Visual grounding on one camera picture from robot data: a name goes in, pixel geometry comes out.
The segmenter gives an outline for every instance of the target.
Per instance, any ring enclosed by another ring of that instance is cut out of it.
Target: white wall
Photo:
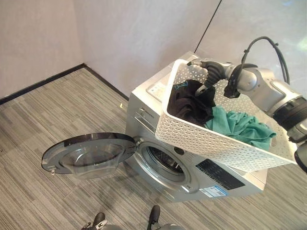
[[[219,0],[75,0],[85,63],[129,96],[196,48]]]
[[[0,0],[0,98],[82,62],[72,0]]]
[[[240,62],[244,49],[262,35],[279,43],[287,62],[292,87],[307,95],[307,1],[223,0],[197,54],[220,61]],[[283,79],[275,50],[257,42],[247,62],[272,69]]]

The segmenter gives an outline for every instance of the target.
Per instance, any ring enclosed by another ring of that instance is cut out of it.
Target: laundry
[[[186,80],[173,86],[167,111],[169,114],[199,126],[213,118],[215,88],[208,88],[195,97],[195,91],[202,86],[197,80]]]
[[[213,116],[205,124],[207,129],[263,150],[269,150],[271,138],[276,136],[266,124],[259,123],[256,117],[247,113],[227,113],[224,108],[216,106],[213,107]]]

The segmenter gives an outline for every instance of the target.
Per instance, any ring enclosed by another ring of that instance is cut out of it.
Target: washing machine door
[[[91,179],[113,173],[118,163],[134,154],[132,137],[121,133],[92,133],[61,141],[47,149],[42,168],[52,174]]]

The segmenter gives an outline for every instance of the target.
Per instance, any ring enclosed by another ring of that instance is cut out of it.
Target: black cable
[[[222,2],[222,0],[220,0],[219,4],[217,5],[217,7],[216,7],[216,9],[215,9],[215,11],[214,11],[214,13],[213,13],[213,15],[212,15],[212,17],[211,17],[211,19],[210,19],[208,25],[207,25],[207,28],[205,29],[205,32],[203,32],[203,34],[202,34],[202,36],[201,36],[200,42],[198,42],[198,44],[197,44],[197,46],[196,46],[196,48],[195,48],[195,50],[194,50],[194,53],[196,53],[196,50],[197,50],[198,47],[200,46],[201,41],[202,41],[203,37],[205,36],[205,33],[207,32],[207,30],[208,30],[208,28],[209,28],[209,25],[211,24],[211,22],[212,22],[212,20],[213,20],[213,17],[215,16],[215,13],[217,12],[217,9],[218,9],[219,6],[221,5],[221,2]]]
[[[272,39],[270,39],[270,38],[267,37],[267,36],[261,36],[261,37],[256,38],[255,40],[253,40],[253,41],[249,44],[248,48],[247,48],[246,50],[244,50],[244,55],[243,55],[242,60],[241,60],[241,66],[240,66],[240,69],[239,69],[239,71],[238,71],[237,77],[239,77],[240,74],[241,74],[241,71],[242,71],[242,69],[243,69],[244,63],[245,63],[245,61],[246,61],[246,58],[247,58],[247,56],[248,56],[248,53],[249,53],[251,47],[252,47],[257,41],[262,40],[262,39],[267,40],[267,41],[273,46],[273,48],[275,49],[276,54],[277,54],[278,59],[279,59],[279,62],[280,62],[280,65],[281,65],[281,69],[282,69],[282,73],[283,73],[283,80],[284,80],[285,82],[287,82],[288,84],[290,84],[290,76],[289,76],[287,64],[286,64],[286,61],[285,61],[285,59],[284,59],[284,57],[283,57],[282,52],[281,52],[280,49],[277,47],[277,46],[278,46],[278,43],[274,43],[274,42],[272,41]]]

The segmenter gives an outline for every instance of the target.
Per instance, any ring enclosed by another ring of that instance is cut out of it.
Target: black baseboard
[[[127,101],[129,101],[129,97],[127,97],[123,92],[119,91],[114,85],[112,85],[110,82],[108,82],[106,79],[101,77],[96,71],[88,67],[87,65],[84,67],[87,71],[89,71],[91,74],[93,74],[95,77],[97,77],[100,81],[102,81],[104,84],[106,84],[108,87],[110,87],[112,90],[117,92],[120,96],[125,98]]]
[[[68,70],[65,70],[65,71],[63,71],[63,72],[61,72],[61,73],[58,73],[58,74],[56,74],[56,75],[53,75],[53,76],[50,77],[50,78],[47,78],[47,79],[42,80],[42,81],[39,81],[38,83],[35,83],[35,84],[33,84],[33,85],[30,85],[30,86],[28,86],[28,87],[26,87],[26,88],[24,88],[24,89],[22,89],[22,90],[19,90],[19,91],[15,92],[15,93],[12,93],[12,94],[10,94],[10,95],[7,96],[7,97],[1,98],[1,99],[0,99],[0,104],[4,104],[4,103],[6,103],[6,102],[8,102],[8,101],[10,101],[10,100],[13,100],[13,99],[15,99],[15,98],[17,98],[17,97],[19,97],[19,96],[21,96],[21,95],[27,93],[27,92],[30,92],[30,91],[32,91],[32,90],[35,90],[35,89],[37,89],[37,88],[40,87],[40,86],[46,85],[46,84],[49,83],[49,82],[52,82],[52,81],[54,81],[54,80],[56,80],[56,79],[59,79],[59,78],[61,78],[61,77],[64,77],[64,76],[66,76],[67,74],[70,74],[70,73],[72,73],[72,72],[74,72],[74,71],[76,71],[76,70],[82,69],[82,68],[84,68],[84,67],[86,67],[86,65],[85,65],[84,63],[82,63],[82,64],[77,65],[77,66],[75,66],[75,67],[72,67],[72,68],[70,68],[70,69],[68,69]]]
[[[1,99],[0,99],[0,105],[1,105],[1,104],[4,104],[4,103],[6,103],[6,102],[8,102],[8,101],[10,101],[10,100],[13,100],[13,99],[15,99],[15,98],[17,98],[17,97],[19,97],[19,96],[21,96],[21,95],[27,93],[27,92],[30,92],[30,91],[32,91],[32,90],[35,90],[35,89],[37,89],[37,88],[40,87],[40,86],[46,85],[46,84],[49,83],[49,82],[52,82],[52,81],[54,81],[54,80],[56,80],[56,79],[59,79],[59,78],[61,78],[61,77],[64,77],[64,76],[66,76],[66,75],[68,75],[68,74],[70,74],[70,73],[72,73],[72,72],[74,72],[74,71],[76,71],[76,70],[82,69],[82,68],[85,68],[86,70],[88,70],[91,74],[93,74],[95,77],[97,77],[100,81],[102,81],[104,84],[106,84],[106,85],[107,85],[108,87],[110,87],[112,90],[114,90],[115,92],[117,92],[120,96],[122,96],[123,98],[125,98],[127,101],[129,100],[129,97],[127,97],[125,94],[123,94],[121,91],[119,91],[114,85],[112,85],[111,83],[109,83],[106,79],[104,79],[103,77],[101,77],[98,73],[96,73],[94,70],[92,70],[92,69],[91,69],[90,67],[88,67],[86,64],[82,63],[82,64],[80,64],[80,65],[78,65],[78,66],[72,67],[72,68],[70,68],[70,69],[68,69],[68,70],[65,70],[65,71],[61,72],[61,73],[58,73],[58,74],[56,74],[56,75],[53,75],[53,76],[50,77],[50,78],[47,78],[47,79],[42,80],[42,81],[40,81],[40,82],[38,82],[38,83],[35,83],[35,84],[33,84],[33,85],[30,85],[30,86],[28,86],[28,87],[26,87],[26,88],[24,88],[24,89],[22,89],[22,90],[19,90],[19,91],[15,92],[15,93],[12,93],[12,94],[10,94],[10,95],[7,96],[7,97],[1,98]]]

